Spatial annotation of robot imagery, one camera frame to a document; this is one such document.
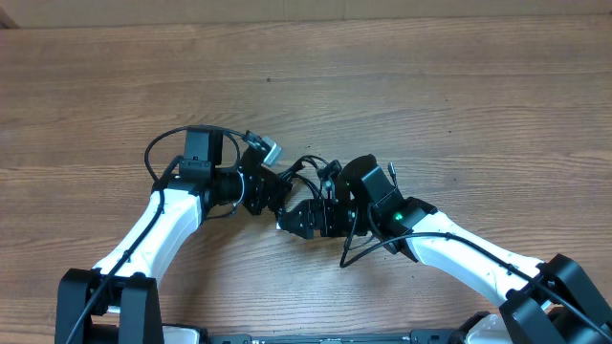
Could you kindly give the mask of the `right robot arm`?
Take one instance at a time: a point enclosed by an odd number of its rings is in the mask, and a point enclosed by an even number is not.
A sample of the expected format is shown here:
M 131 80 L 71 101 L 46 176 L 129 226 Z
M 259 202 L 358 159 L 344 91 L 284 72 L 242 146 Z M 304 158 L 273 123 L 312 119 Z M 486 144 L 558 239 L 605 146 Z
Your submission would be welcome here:
M 608 343 L 611 308 L 585 271 L 558 254 L 548 262 L 499 247 L 463 229 L 434 205 L 404 197 L 394 168 L 362 156 L 319 172 L 328 196 L 277 216 L 279 228 L 305 239 L 371 232 L 379 247 L 437 268 L 497 308 L 455 336 L 461 343 Z

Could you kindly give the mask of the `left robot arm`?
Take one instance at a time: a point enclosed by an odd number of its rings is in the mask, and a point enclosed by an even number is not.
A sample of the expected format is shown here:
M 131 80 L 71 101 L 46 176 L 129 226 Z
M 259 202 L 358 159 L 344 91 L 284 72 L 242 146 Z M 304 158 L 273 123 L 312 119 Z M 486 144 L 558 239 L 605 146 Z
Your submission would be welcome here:
M 226 205 L 257 214 L 289 184 L 271 170 L 282 149 L 269 137 L 212 125 L 181 127 L 185 149 L 152 176 L 149 203 L 120 243 L 91 269 L 69 269 L 58 286 L 55 342 L 208 342 L 203 328 L 166 324 L 159 287 L 185 241 Z

